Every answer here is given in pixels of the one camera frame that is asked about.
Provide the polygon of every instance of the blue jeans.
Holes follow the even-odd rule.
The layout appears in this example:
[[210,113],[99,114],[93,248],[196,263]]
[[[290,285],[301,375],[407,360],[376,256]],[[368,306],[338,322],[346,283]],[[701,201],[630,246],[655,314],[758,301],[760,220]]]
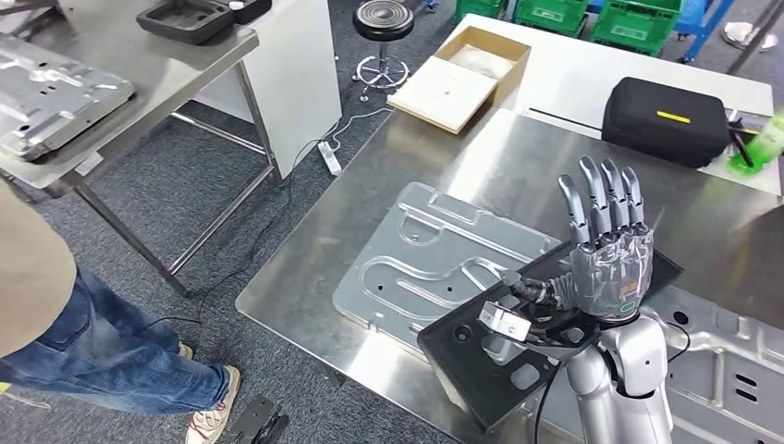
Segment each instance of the blue jeans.
[[135,413],[212,410],[228,372],[178,355],[178,336],[79,270],[51,327],[0,358],[0,381]]

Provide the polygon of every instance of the round stool seat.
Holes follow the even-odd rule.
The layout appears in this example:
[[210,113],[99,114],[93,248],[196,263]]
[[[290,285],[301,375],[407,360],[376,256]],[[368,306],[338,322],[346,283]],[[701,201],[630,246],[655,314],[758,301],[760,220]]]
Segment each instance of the round stool seat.
[[395,0],[369,0],[354,11],[354,28],[374,42],[393,42],[414,29],[414,13]]

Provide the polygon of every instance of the floor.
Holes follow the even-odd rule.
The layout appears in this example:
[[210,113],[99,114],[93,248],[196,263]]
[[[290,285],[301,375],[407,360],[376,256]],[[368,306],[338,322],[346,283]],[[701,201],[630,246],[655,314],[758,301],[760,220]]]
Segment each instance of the floor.
[[[412,35],[393,43],[390,53],[417,68],[452,30],[454,0],[438,11],[422,10]],[[373,94],[358,101],[350,75],[376,46],[359,38],[351,13],[360,0],[329,0],[337,55],[337,72],[345,122],[384,103]],[[738,0],[730,19],[753,19],[763,0]],[[784,35],[779,24],[778,33]],[[678,58],[688,43],[672,42],[663,57]],[[753,59],[743,77],[774,84],[777,104],[784,104],[781,49]],[[725,70],[738,55],[714,36],[696,61],[699,68]],[[216,126],[254,140],[251,125],[198,104],[185,111]],[[386,113],[355,120],[341,134],[337,152],[345,165],[386,118]],[[242,186],[263,168],[257,155],[174,119],[155,128],[134,149],[104,166],[90,185],[163,259],[173,261]],[[243,372],[237,409],[257,393],[280,402],[291,424],[281,443],[449,443],[451,439],[353,382],[328,384],[316,361],[295,346],[241,316],[234,300],[331,181],[318,153],[308,155],[282,185],[264,184],[227,225],[181,271],[194,294],[183,299],[73,194],[53,201],[35,195],[37,210],[66,239],[77,260],[103,278],[120,295],[155,316],[193,317],[206,298],[202,325],[173,322],[182,338],[196,348],[195,359],[225,362]],[[0,444],[51,442],[177,443],[187,416],[140,416],[107,411],[52,394],[18,388],[15,393],[51,404],[51,410],[0,398]]]

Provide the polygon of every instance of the wire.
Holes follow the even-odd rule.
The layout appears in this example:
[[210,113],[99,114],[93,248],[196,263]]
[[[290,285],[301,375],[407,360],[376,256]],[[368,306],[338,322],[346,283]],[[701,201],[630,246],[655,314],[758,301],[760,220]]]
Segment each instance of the wire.
[[558,363],[553,374],[547,379],[545,391],[542,392],[542,399],[539,400],[539,405],[536,406],[536,417],[533,419],[533,444],[539,444],[539,423],[542,422],[542,412],[545,409],[545,400],[547,399],[547,394],[550,393],[550,388],[553,387],[553,382],[555,382],[561,367],[563,367],[563,363]]
[[[336,126],[337,126],[337,124],[333,125],[332,129],[330,129],[330,131],[333,130]],[[297,162],[300,160],[300,156],[302,155],[302,153],[308,147],[311,146],[311,143],[313,143],[313,142],[322,142],[323,140],[324,140],[324,138],[322,138],[322,139],[313,139],[313,140],[310,140],[307,143],[305,143],[304,146],[302,146],[300,151],[297,153],[297,155],[294,157],[294,162],[293,162],[294,166],[297,165]],[[283,205],[283,207],[281,207],[281,209],[269,220],[269,222],[267,222],[267,224],[256,235],[256,238],[253,240],[251,249],[249,250],[249,254],[248,254],[248,256],[247,256],[247,258],[245,260],[245,265],[243,265],[242,267],[238,268],[237,270],[234,270],[233,272],[225,275],[223,278],[221,278],[219,281],[217,281],[212,287],[210,287],[209,289],[207,289],[207,290],[205,290],[203,292],[202,298],[201,298],[201,300],[199,302],[199,309],[196,311],[196,317],[194,319],[189,319],[187,317],[178,317],[178,316],[162,317],[162,318],[156,319],[156,320],[152,321],[150,324],[140,328],[139,330],[136,331],[135,335],[138,335],[142,331],[144,331],[144,330],[146,330],[146,329],[148,329],[148,328],[150,328],[150,327],[154,326],[155,324],[158,324],[159,322],[162,322],[162,321],[169,321],[169,320],[171,320],[171,321],[190,322],[192,324],[198,324],[200,326],[203,325],[203,322],[202,322],[202,311],[203,311],[203,308],[204,308],[204,303],[207,301],[207,297],[210,294],[212,294],[213,291],[215,291],[217,288],[219,288],[221,285],[223,285],[227,280],[233,278],[234,276],[239,275],[240,273],[244,273],[245,271],[248,270],[248,268],[253,263],[253,258],[258,253],[257,249],[258,249],[258,247],[260,245],[259,240],[262,238],[262,235],[273,224],[273,222],[275,222],[277,220],[277,218],[279,216],[283,215],[285,213],[285,210],[288,209],[288,206],[292,202],[292,199],[291,199],[291,186],[292,186],[292,183],[294,182],[294,176],[295,176],[294,175],[294,167],[292,167],[291,168],[291,175],[288,177],[288,183],[287,183],[287,186],[288,186],[288,192],[287,192],[288,198],[287,198],[287,201]]]
[[337,139],[337,136],[340,135],[343,131],[347,130],[351,126],[351,124],[354,122],[355,118],[363,118],[363,117],[375,116],[376,114],[378,114],[378,113],[380,113],[382,111],[388,111],[388,112],[391,113],[392,112],[392,108],[378,108],[375,111],[373,111],[372,113],[356,115],[356,116],[349,117],[349,123],[347,123],[345,127],[339,129],[336,133],[332,134],[332,140],[335,142],[335,148],[333,148],[332,151],[335,152],[335,151],[337,151],[340,148],[342,143],[340,143],[340,141]]
[[675,353],[675,355],[673,357],[667,359],[667,364],[669,364],[669,363],[675,361],[676,359],[678,359],[683,353],[685,353],[687,350],[689,350],[689,348],[692,346],[692,335],[690,335],[689,332],[686,331],[686,328],[683,328],[683,327],[679,326],[678,324],[674,324],[672,322],[668,322],[668,324],[673,326],[673,327],[675,327],[675,328],[677,328],[678,330],[682,331],[683,334],[686,335],[686,347],[683,347],[683,349],[678,351],[677,353]]
[[229,280],[229,279],[233,278],[234,276],[237,276],[237,275],[239,275],[241,273],[244,273],[245,271],[248,270],[248,268],[253,263],[253,258],[258,253],[257,248],[260,245],[259,240],[262,238],[262,235],[273,224],[273,222],[275,222],[277,220],[277,218],[279,216],[283,215],[286,212],[285,210],[287,210],[289,208],[289,206],[291,205],[291,202],[292,202],[292,199],[291,199],[291,186],[292,186],[292,183],[294,182],[294,168],[297,166],[297,162],[299,162],[300,156],[302,156],[302,153],[304,153],[309,147],[311,147],[311,143],[314,143],[314,142],[315,143],[324,142],[326,140],[327,136],[329,136],[330,134],[332,135],[332,140],[335,141],[335,143],[337,144],[337,146],[332,151],[333,152],[336,151],[338,148],[340,148],[340,145],[341,145],[340,141],[337,139],[337,135],[341,134],[348,127],[350,127],[351,123],[353,123],[355,118],[370,117],[370,116],[376,115],[376,114],[378,114],[378,113],[380,113],[382,111],[392,112],[392,109],[390,109],[390,108],[378,108],[375,111],[373,111],[371,113],[368,113],[368,114],[351,116],[351,117],[349,117],[349,122],[346,124],[345,127],[341,128],[337,132],[333,133],[333,131],[335,131],[335,129],[337,128],[337,125],[340,123],[339,121],[335,122],[335,125],[333,125],[330,129],[328,129],[327,132],[325,132],[324,135],[321,137],[321,139],[312,139],[310,141],[307,141],[302,146],[302,148],[297,153],[297,155],[294,156],[294,162],[292,162],[291,174],[288,177],[288,183],[287,183],[287,186],[288,186],[288,192],[287,192],[288,199],[287,199],[286,203],[270,219],[270,221],[267,222],[267,224],[264,226],[264,228],[262,228],[261,231],[259,231],[259,233],[256,235],[256,238],[253,240],[253,243],[252,243],[251,249],[249,251],[248,257],[247,257],[247,259],[245,261],[245,265],[243,265],[241,268],[238,268],[237,270],[235,270],[235,271],[225,275],[223,278],[221,278],[219,281],[217,281],[212,287],[210,287],[209,289],[207,289],[207,290],[205,290],[203,292],[202,298],[201,298],[201,300],[199,302],[199,309],[196,311],[195,319],[188,319],[187,317],[166,316],[166,317],[162,317],[160,319],[156,319],[156,320],[152,321],[152,323],[150,323],[150,324],[140,328],[139,330],[137,330],[135,334],[139,334],[142,331],[146,330],[147,328],[150,328],[150,327],[154,326],[155,324],[158,324],[159,322],[169,321],[169,320],[171,320],[171,321],[181,321],[181,322],[190,322],[190,323],[193,323],[193,324],[198,324],[200,326],[203,325],[203,322],[202,322],[202,311],[203,311],[203,308],[204,308],[204,303],[207,301],[207,297],[213,291],[215,291],[217,288],[219,288],[221,285],[223,285],[227,280]]

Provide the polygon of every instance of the blue frame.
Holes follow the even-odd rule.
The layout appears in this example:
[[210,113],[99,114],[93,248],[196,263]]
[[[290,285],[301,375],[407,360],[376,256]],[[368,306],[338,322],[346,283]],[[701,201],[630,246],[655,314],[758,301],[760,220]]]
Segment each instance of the blue frame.
[[[675,31],[678,34],[693,34],[694,42],[686,54],[678,61],[681,63],[691,63],[694,58],[703,49],[703,45],[707,42],[708,37],[716,29],[716,26],[721,22],[724,16],[732,6],[733,0],[682,0],[683,5],[680,8],[680,17],[678,22],[675,23]],[[718,1],[716,10],[711,14],[707,21],[704,21],[705,14],[707,14],[714,1]],[[602,10],[604,0],[591,0],[588,5],[588,12],[598,14]]]

